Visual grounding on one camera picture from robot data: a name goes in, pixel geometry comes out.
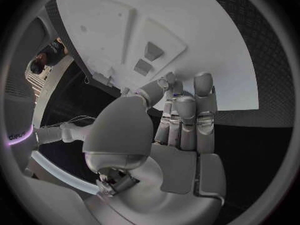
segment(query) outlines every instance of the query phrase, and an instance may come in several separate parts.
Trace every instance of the white curved surface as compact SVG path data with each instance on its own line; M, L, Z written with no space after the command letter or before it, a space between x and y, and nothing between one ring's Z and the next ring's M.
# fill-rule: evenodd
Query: white curved surface
M61 180L62 182L70 185L71 187L92 195L96 195L99 192L99 188L97 185L81 180L65 172L64 170L56 166L54 163L49 161L47 158L45 158L40 152L33 151L31 153L31 157L48 173Z
M210 72L219 111L258 109L258 89L247 46L234 22L216 0L56 0L68 35L90 72L109 77L117 88L132 90L174 72L193 93L193 77ZM156 37L165 55L177 43L162 44L166 33L144 31L148 19L178 38L174 59L149 62L154 74L133 70L143 56L141 41ZM162 110L164 99L155 108Z

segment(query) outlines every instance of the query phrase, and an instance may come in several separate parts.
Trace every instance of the dark background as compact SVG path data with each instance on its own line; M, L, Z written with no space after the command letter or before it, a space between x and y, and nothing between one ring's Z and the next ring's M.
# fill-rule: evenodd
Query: dark background
M2 28L21 1L22 0L0 0L0 5L2 7L0 32L2 32ZM277 1L283 6L285 12L299 32L300 24L298 16L300 14L300 0ZM90 86L87 88L86 86L80 85L80 75L78 75L78 77L78 82L74 82L74 84L78 84L78 89L94 90L94 88L91 88ZM49 112L52 113L52 117L48 118L49 123L51 120L55 119L56 111L58 109L60 112L64 112L62 110L62 104L74 104L76 102L75 98L72 97L72 94L69 96L68 101L61 100L60 105L57 104L56 107L51 108ZM84 111L87 108L78 107L77 111L79 112L80 109L81 111ZM228 191L229 196L227 197L227 204L222 210L220 218L216 222L217 224L224 224L224 221L229 222L235 215L240 214L247 209L247 207L258 198L257 195L263 192L264 188L268 185L268 181L272 179L272 176L278 168L272 161L280 161L283 158L289 145L291 133L291 128L216 126L216 153L221 156L224 162L228 187L230 189L230 191ZM7 219L10 224L35 224L32 218L16 201L2 177L0 177L0 184L1 218L3 220ZM263 224L273 225L280 223L280 221L287 222L287 218L288 221L291 221L293 224L300 223L297 210L299 185L300 178L298 176L283 202ZM245 196L241 196L238 192L241 188L244 188Z

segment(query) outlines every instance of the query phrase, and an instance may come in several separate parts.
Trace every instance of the wire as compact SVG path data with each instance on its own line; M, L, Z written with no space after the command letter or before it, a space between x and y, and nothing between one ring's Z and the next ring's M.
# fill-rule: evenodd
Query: wire
M68 121L58 122L58 123L55 123L55 124L52 124L52 125L41 126L40 128L43 129L43 128L58 127L58 126L60 126L64 123L71 123L71 122L73 123L73 122L78 122L78 121L85 120L85 119L95 120L96 118L92 117L92 116L87 116L87 115L79 115L79 116L71 118Z

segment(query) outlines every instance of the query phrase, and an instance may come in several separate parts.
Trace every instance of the person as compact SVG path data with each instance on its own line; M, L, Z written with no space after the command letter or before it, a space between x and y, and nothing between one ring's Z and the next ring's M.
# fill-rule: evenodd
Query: person
M62 40L57 38L42 49L30 63L30 70L34 74L41 74L45 66L55 66L66 54L67 48Z

